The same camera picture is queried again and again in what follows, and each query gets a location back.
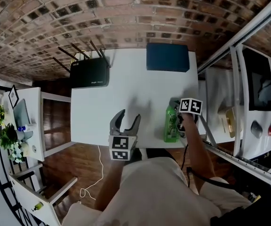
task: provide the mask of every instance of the human arm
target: human arm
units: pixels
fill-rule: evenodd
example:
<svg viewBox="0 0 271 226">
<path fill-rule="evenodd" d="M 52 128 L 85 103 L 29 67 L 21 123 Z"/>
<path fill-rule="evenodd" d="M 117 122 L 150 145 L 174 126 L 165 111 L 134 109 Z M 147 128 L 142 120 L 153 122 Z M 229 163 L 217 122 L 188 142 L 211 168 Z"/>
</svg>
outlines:
<svg viewBox="0 0 271 226">
<path fill-rule="evenodd" d="M 110 171 L 100 189 L 95 202 L 95 209 L 104 211 L 120 188 L 121 176 L 125 161 L 113 161 Z"/>
<path fill-rule="evenodd" d="M 212 161 L 199 135 L 198 129 L 193 120 L 193 115 L 183 113 L 182 117 L 183 117 L 183 127 L 185 129 L 189 145 L 188 150 L 192 169 L 197 174 L 205 178 L 215 177 Z M 205 183 L 205 181 L 194 176 L 194 182 L 198 192 L 200 192 L 201 187 Z"/>
</svg>

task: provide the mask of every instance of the picture frame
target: picture frame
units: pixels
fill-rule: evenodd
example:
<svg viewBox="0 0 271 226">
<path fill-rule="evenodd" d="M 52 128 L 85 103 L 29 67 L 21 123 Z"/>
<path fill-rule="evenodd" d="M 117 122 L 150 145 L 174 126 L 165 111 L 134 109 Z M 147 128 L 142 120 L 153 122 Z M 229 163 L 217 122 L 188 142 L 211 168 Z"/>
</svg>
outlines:
<svg viewBox="0 0 271 226">
<path fill-rule="evenodd" d="M 15 85 L 12 86 L 12 89 L 8 97 L 9 97 L 12 108 L 14 108 L 19 100 Z"/>
</svg>

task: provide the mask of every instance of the brick ceiling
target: brick ceiling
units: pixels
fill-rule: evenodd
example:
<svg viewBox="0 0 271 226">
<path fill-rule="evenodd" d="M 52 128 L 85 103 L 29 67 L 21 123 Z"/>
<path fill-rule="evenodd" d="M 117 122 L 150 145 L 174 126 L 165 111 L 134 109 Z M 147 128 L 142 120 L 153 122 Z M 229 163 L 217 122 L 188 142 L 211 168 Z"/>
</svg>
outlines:
<svg viewBox="0 0 271 226">
<path fill-rule="evenodd" d="M 198 63 L 245 26 L 270 0 L 0 0 L 0 78 L 68 76 L 70 43 L 90 49 L 185 44 Z M 248 42 L 271 55 L 271 23 Z"/>
</svg>

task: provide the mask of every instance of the person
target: person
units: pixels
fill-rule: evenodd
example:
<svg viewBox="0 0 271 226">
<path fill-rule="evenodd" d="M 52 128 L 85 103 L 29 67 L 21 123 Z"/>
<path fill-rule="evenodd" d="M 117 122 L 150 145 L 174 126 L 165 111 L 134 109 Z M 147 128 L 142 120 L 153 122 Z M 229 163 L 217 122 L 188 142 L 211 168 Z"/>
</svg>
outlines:
<svg viewBox="0 0 271 226">
<path fill-rule="evenodd" d="M 182 117 L 192 169 L 205 178 L 227 183 L 215 176 L 193 116 L 183 113 Z M 148 158 L 153 155 L 152 150 L 147 150 Z M 102 213 L 91 225 L 206 226 L 212 217 L 250 205 L 234 190 L 195 176 L 194 182 L 199 195 L 187 187 L 186 178 L 171 155 L 151 156 L 126 166 L 124 161 L 114 161 L 95 202 L 95 209 Z"/>
</svg>

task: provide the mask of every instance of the white cable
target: white cable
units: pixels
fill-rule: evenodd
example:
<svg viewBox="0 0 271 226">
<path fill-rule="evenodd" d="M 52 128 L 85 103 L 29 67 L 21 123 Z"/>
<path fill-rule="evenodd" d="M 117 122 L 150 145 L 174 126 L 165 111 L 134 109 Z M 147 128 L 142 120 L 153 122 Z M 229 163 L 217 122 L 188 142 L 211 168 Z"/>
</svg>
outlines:
<svg viewBox="0 0 271 226">
<path fill-rule="evenodd" d="M 100 182 L 100 181 L 103 179 L 103 177 L 104 177 L 104 175 L 103 175 L 103 164 L 102 164 L 102 161 L 101 161 L 101 151 L 100 151 L 100 147 L 99 147 L 99 146 L 98 146 L 98 149 L 99 149 L 99 160 L 100 160 L 100 163 L 101 163 L 101 165 L 102 165 L 102 177 L 101 177 L 98 181 L 96 181 L 96 183 L 94 183 L 93 185 L 91 185 L 91 186 L 89 186 L 89 187 L 87 187 L 87 188 L 81 188 L 81 189 L 80 189 L 80 197 L 81 197 L 81 198 L 84 198 L 84 197 L 86 196 L 86 194 L 88 193 L 88 195 L 89 195 L 92 199 L 96 200 L 95 198 L 93 198 L 93 197 L 90 195 L 88 189 L 89 189 L 90 187 L 96 185 L 98 182 Z"/>
</svg>

